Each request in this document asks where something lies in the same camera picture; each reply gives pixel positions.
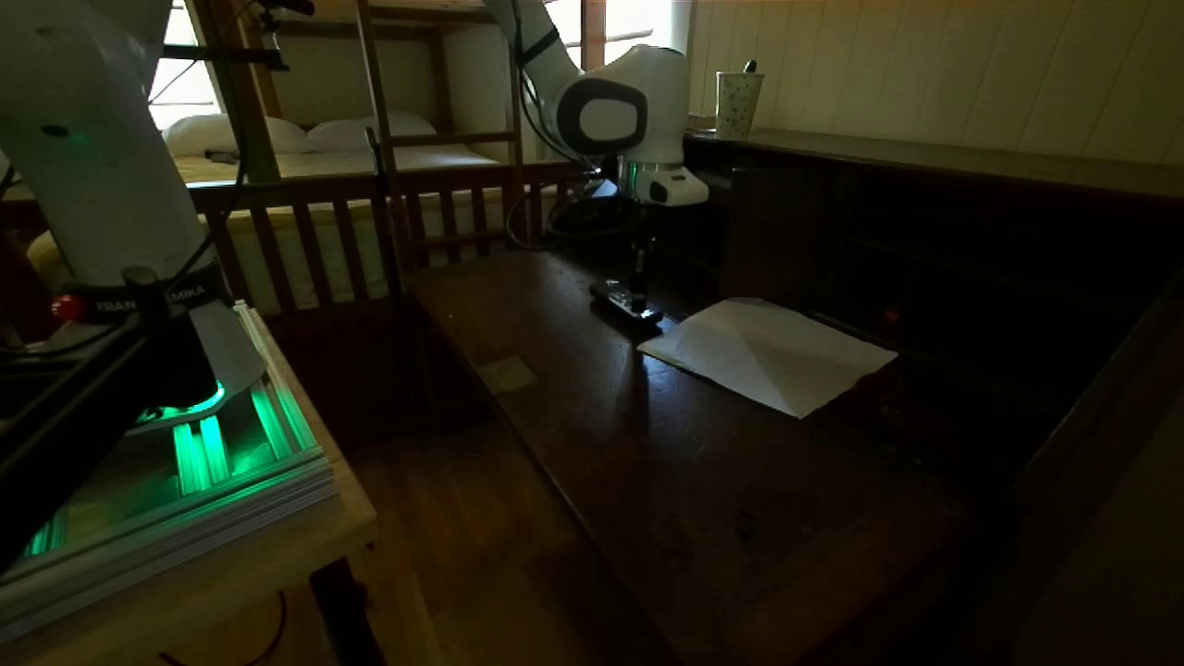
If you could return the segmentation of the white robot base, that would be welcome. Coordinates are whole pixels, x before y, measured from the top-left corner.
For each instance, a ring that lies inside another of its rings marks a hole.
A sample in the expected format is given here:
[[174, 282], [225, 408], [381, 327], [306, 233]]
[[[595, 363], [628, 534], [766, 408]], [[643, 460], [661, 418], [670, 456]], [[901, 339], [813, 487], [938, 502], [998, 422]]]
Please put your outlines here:
[[0, 149], [80, 284], [179, 274], [202, 244], [147, 111], [172, 0], [0, 0]]

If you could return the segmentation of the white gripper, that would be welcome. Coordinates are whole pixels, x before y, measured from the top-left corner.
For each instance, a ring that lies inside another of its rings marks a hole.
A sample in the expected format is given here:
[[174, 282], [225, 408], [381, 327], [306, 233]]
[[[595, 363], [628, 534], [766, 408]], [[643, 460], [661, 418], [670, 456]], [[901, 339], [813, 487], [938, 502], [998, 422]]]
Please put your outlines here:
[[[617, 185], [634, 203], [695, 206], [711, 190], [682, 162], [617, 162]], [[628, 297], [646, 297], [646, 244], [634, 244]]]

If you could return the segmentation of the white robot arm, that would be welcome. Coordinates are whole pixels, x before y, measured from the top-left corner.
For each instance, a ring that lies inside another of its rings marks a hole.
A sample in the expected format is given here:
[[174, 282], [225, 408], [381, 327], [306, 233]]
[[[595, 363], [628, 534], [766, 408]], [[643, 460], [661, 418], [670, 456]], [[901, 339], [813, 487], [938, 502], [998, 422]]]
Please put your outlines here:
[[683, 168], [687, 60], [666, 46], [634, 46], [601, 70], [564, 48], [545, 0], [484, 0], [526, 76], [535, 133], [574, 158], [613, 168], [628, 203], [695, 206], [706, 185]]

